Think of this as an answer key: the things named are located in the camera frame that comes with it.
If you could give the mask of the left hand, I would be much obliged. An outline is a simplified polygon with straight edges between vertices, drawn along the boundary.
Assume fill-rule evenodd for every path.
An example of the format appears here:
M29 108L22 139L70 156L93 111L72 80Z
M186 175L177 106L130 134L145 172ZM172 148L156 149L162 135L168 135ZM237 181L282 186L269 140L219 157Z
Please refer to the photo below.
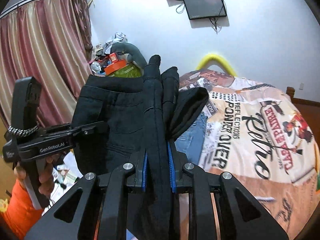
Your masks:
M54 179L53 179L53 164L60 158L61 154L55 154L46 158L46 166L44 170L39 175L39 181L41 186L39 187L39 192L46 197L50 197L54 189ZM26 171L24 168L18 163L14 168L14 175L16 176L17 180L21 187L26 190L24 180L27 176Z

